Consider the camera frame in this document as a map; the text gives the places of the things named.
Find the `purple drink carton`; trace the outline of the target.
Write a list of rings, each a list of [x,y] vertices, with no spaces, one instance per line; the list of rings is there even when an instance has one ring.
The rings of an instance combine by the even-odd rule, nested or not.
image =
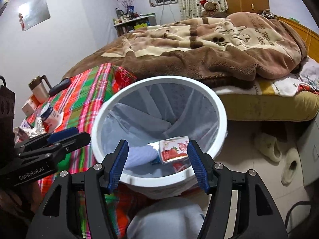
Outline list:
[[[35,136],[39,133],[36,127],[32,127],[26,120],[23,120],[20,127],[14,128],[15,142],[21,142]]]

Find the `white blue yogurt cup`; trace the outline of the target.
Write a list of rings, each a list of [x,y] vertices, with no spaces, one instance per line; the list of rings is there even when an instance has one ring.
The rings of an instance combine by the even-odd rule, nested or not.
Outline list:
[[[48,133],[61,126],[63,116],[63,113],[59,113],[50,103],[46,103],[40,112],[42,121],[48,126]]]

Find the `strawberry milk carton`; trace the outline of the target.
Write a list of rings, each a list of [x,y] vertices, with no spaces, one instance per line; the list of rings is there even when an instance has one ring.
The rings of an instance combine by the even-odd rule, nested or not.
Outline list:
[[[186,159],[188,143],[188,136],[177,136],[149,144],[157,152],[157,156],[150,163],[152,165],[168,164]]]

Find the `patterned paper cup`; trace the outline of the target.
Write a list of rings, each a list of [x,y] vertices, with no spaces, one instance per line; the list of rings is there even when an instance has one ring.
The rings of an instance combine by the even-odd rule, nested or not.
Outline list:
[[[35,133],[37,135],[47,134],[44,122],[40,116],[37,116],[35,119]]]

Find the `long white foam net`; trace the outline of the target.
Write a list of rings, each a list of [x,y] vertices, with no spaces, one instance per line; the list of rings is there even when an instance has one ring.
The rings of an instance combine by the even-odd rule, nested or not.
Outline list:
[[[153,148],[153,146],[131,147],[124,167],[125,169],[131,169],[147,164],[157,158],[158,155],[157,149]]]

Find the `white round trash bin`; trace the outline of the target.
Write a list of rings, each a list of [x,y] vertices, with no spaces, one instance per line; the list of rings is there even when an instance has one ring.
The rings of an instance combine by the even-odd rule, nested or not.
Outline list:
[[[227,116],[219,96],[199,81],[175,75],[137,81],[103,103],[91,130],[97,162],[124,139],[129,148],[188,136],[212,158],[227,135]],[[150,162],[124,169],[120,181],[151,199],[178,196],[196,186],[191,166],[175,172],[172,164]]]

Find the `white orange cardboard box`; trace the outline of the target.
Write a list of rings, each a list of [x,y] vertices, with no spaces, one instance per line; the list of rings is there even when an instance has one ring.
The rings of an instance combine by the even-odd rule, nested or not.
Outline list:
[[[32,95],[27,99],[27,101],[23,105],[22,111],[27,117],[29,117],[35,112],[35,110],[37,110],[37,107],[39,105],[40,105],[40,102],[37,100],[37,98],[34,95]]]

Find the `dark blue glasses case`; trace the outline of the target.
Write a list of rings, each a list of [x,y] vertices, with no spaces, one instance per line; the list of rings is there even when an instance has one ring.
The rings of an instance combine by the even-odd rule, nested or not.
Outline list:
[[[59,92],[67,89],[71,85],[71,80],[70,78],[65,78],[61,80],[57,85],[53,86],[49,90],[49,97],[53,97],[57,95]]]

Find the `beige slipper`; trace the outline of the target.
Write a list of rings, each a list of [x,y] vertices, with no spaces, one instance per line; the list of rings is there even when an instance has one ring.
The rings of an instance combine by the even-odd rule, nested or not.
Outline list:
[[[281,183],[288,186],[293,181],[295,174],[300,169],[300,158],[297,148],[293,147],[286,152],[285,164],[281,175]]]
[[[278,163],[281,161],[282,152],[277,138],[266,133],[258,133],[254,137],[255,148],[270,161]]]

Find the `yellow mattress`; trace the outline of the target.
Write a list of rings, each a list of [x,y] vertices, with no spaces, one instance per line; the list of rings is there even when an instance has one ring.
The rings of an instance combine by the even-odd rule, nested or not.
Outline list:
[[[229,120],[301,122],[318,113],[318,92],[296,78],[260,79],[248,90],[225,86],[214,88],[214,92]]]

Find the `dark shelf desk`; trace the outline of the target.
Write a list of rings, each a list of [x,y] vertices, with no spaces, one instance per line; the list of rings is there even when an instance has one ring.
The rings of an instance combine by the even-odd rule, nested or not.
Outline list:
[[[126,33],[131,33],[137,29],[154,26],[156,23],[156,14],[142,15],[131,20],[117,21],[114,24],[114,28],[117,35],[120,37]]]

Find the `brown patterned blanket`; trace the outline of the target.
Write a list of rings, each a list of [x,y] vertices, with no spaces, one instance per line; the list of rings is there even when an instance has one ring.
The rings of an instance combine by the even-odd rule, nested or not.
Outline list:
[[[140,28],[85,57],[66,76],[112,63],[138,80],[179,75],[211,88],[249,89],[257,77],[274,80],[298,72],[306,56],[304,40],[288,24],[236,12]]]

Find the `teddy bear santa hat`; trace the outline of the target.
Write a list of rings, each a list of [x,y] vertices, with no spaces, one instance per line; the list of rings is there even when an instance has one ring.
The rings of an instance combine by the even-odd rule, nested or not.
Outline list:
[[[200,5],[203,7],[202,17],[213,17],[217,12],[219,12],[219,4],[215,2],[210,2],[207,0],[200,0]]]

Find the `wall poster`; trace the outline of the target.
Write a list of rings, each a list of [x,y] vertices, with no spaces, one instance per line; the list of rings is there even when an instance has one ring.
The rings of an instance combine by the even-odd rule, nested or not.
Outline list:
[[[18,18],[22,31],[50,19],[46,0],[33,0],[18,7]]]

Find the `wooden bed frame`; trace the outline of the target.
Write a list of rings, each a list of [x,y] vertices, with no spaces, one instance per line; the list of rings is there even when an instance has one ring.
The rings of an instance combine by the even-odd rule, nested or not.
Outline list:
[[[281,16],[278,19],[290,25],[301,36],[306,44],[308,56],[319,63],[319,35],[294,20]]]

